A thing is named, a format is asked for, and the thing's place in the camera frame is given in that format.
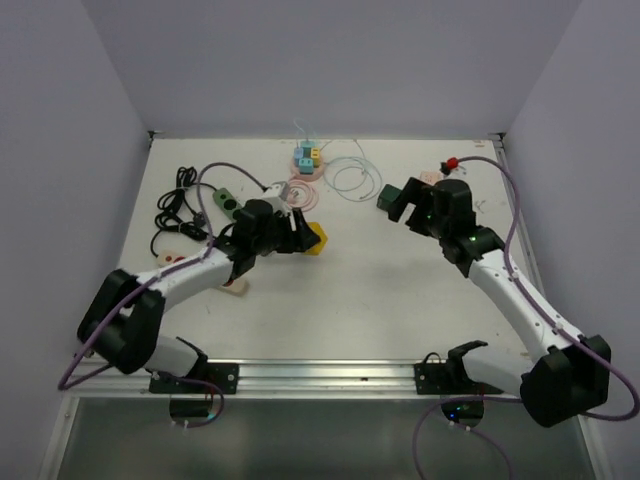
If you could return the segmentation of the dark green cube adapter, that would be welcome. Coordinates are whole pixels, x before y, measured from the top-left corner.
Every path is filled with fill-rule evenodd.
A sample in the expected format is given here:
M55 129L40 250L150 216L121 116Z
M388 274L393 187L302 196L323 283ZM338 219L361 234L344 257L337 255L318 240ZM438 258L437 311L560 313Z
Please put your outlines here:
M399 197L401 190L390 184L385 184L380 190L376 206L383 212L388 212L393 202Z

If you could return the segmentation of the yellow cube adapter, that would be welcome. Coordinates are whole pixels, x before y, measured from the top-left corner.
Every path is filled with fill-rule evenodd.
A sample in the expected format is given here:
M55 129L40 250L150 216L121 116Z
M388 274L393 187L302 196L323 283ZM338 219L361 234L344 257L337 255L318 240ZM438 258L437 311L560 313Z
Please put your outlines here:
M318 256L327 244L328 237L318 222L310 222L309 227L319 237L320 241L305 252L306 255Z

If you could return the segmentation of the pink cube adapter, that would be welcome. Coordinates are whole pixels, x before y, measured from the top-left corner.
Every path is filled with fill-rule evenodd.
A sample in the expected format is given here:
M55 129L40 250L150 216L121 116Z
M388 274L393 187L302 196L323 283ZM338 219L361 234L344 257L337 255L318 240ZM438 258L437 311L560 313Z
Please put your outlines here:
M422 171L419 179L430 185L434 185L443 179L443 175L439 171Z

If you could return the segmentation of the beige power strip red sockets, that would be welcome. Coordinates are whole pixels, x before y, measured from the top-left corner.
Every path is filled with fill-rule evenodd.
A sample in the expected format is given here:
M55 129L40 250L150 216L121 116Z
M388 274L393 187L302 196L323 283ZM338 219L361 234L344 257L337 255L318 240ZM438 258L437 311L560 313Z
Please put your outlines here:
M179 263L186 258L185 255L173 250L162 250L157 258L156 263L159 267L166 267L175 263ZM217 290L228 293L233 296L244 296L249 290L250 284L245 278L239 278L218 286Z

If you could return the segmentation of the green power strip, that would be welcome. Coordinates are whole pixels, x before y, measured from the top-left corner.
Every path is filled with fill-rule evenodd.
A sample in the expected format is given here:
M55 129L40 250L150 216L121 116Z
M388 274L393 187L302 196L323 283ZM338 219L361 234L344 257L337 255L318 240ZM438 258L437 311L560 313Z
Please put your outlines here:
M232 222L237 220L238 211L242 209L243 204L239 202L231 192L224 188L217 188L212 199L219 210Z

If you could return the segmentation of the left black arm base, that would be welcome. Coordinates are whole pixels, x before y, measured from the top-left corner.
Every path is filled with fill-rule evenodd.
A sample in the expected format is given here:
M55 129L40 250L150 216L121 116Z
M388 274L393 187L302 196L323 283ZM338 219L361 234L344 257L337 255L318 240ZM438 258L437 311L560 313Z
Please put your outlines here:
M208 426L222 413L225 396L237 393L239 364L210 362L183 338L161 338L150 363L149 392L168 394L171 420L183 429Z

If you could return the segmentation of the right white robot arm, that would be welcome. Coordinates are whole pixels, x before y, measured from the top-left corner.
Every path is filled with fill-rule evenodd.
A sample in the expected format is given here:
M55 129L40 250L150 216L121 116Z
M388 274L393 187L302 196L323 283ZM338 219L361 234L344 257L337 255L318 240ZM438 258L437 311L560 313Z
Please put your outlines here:
M442 394L477 392L486 385L491 392L517 396L543 427L604 404L610 346L563 320L555 326L544 320L545 315L555 318L556 311L537 290L528 295L519 290L528 280L506 264L502 239L477 223L468 184L446 179L429 185L410 178L388 207L389 219L398 221L408 205L414 207L406 222L410 231L438 241L446 260L491 300L528 353L510 359L487 342L473 340L450 349L439 365L415 364L416 380Z

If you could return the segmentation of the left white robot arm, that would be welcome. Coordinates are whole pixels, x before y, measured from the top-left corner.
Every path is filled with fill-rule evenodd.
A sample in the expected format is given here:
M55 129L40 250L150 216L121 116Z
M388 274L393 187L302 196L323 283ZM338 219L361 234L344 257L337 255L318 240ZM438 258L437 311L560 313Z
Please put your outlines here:
M123 374L140 369L170 374L182 390L197 392L207 383L207 356L184 339L162 336L164 314L239 279L260 256L303 253L321 242L301 210L286 212L250 200L201 252L144 273L112 271L81 321L78 339Z

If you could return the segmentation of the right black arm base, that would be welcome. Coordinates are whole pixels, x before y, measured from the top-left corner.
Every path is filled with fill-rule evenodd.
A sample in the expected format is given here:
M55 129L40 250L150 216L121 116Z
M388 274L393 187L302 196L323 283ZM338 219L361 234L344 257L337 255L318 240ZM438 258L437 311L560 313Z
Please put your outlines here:
M486 347L487 342L474 340L456 346L443 359L437 352L430 352L413 365L414 383L418 395L484 396L502 394L502 391L486 383L470 380L463 371L462 359L468 352ZM477 426L484 416L483 401L456 401L443 404L441 410L448 421Z

